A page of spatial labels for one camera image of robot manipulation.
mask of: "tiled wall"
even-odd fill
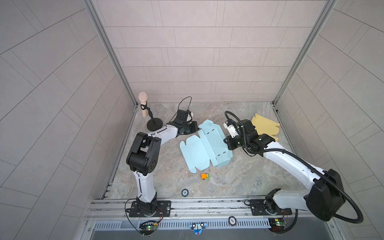
[[[0,239],[70,239],[133,104],[81,0],[0,1]]]
[[[384,239],[383,12],[382,0],[339,0],[277,104],[301,157],[338,171],[363,211],[342,221],[356,240]]]
[[[93,0],[148,101],[272,101],[326,1]]]

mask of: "black mounting plate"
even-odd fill
[[[170,210],[167,210],[167,207],[170,208],[170,205],[171,205],[171,201],[157,201],[156,206],[161,210],[163,210],[164,217],[169,217]],[[148,217],[139,212],[136,201],[133,201],[131,208],[126,210],[127,212],[129,211],[129,217]],[[160,213],[158,211],[155,211],[155,213],[150,217],[160,217]]]
[[[252,216],[271,215],[265,210],[265,205],[264,205],[265,199],[249,199],[247,201],[249,201],[251,205]],[[278,207],[276,208],[277,208],[277,215],[283,215],[283,210],[281,210]],[[284,209],[284,211],[286,215],[292,215],[291,209]]]

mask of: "marble table surface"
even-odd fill
[[[164,124],[169,122],[176,113],[177,105],[177,103],[148,103],[154,117],[162,119]],[[180,109],[187,109],[187,107],[188,102],[180,105]],[[226,136],[229,133],[222,126],[226,121],[225,111],[233,112],[241,120],[251,120],[257,113],[277,122],[273,105],[268,102],[191,103],[189,109],[193,112],[193,120],[197,121],[197,124],[201,124],[206,119],[212,120],[222,127]],[[141,110],[138,109],[113,180],[109,199],[136,197],[136,180],[133,172],[126,164],[126,158],[136,134],[138,132],[150,132],[146,128],[149,119],[148,116],[143,118]],[[162,145],[158,164],[153,171],[154,186],[159,198],[181,197],[181,191],[184,188],[189,190],[189,197],[266,195],[274,188],[285,190],[305,188],[295,177],[276,163],[259,155],[249,157],[241,148],[233,151],[233,158],[228,165],[217,168],[211,164],[209,168],[203,171],[197,170],[197,173],[193,174],[188,170],[179,147],[180,142],[185,141],[190,136],[181,135]],[[281,129],[276,136],[279,138],[279,143],[290,151],[291,148]],[[201,173],[208,173],[210,179],[202,180]]]

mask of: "black round stand base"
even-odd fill
[[[147,129],[152,132],[159,130],[162,126],[163,121],[161,121],[160,118],[154,118],[153,120],[151,119],[147,122]]]

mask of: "black poker chip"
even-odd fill
[[[230,216],[230,217],[228,218],[228,223],[229,223],[229,225],[231,225],[231,226],[236,226],[237,220],[236,220],[236,218],[235,218],[234,216]]]
[[[181,195],[182,195],[183,197],[188,196],[188,194],[189,194],[189,191],[188,191],[188,189],[186,189],[186,188],[184,188],[184,189],[181,191]]]

